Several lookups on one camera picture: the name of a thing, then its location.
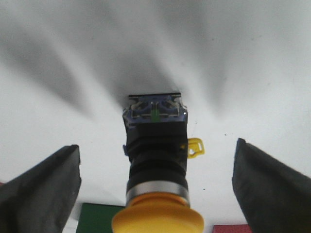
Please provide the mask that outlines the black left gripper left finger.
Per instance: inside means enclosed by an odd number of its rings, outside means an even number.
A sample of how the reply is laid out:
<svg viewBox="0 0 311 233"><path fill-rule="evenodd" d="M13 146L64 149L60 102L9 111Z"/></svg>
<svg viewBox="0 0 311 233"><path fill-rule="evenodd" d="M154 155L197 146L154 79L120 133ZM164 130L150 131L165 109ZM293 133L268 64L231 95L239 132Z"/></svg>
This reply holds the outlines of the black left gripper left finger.
<svg viewBox="0 0 311 233"><path fill-rule="evenodd" d="M64 146L1 185L2 233L60 233L81 186L78 145Z"/></svg>

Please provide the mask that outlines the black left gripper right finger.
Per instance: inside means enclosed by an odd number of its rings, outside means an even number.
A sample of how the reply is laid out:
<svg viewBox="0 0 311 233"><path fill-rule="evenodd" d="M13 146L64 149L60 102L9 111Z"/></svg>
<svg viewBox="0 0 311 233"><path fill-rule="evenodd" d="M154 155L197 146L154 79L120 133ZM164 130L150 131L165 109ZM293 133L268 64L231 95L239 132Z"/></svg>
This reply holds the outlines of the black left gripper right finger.
<svg viewBox="0 0 311 233"><path fill-rule="evenodd" d="M238 139L233 191L254 233L309 233L311 180Z"/></svg>

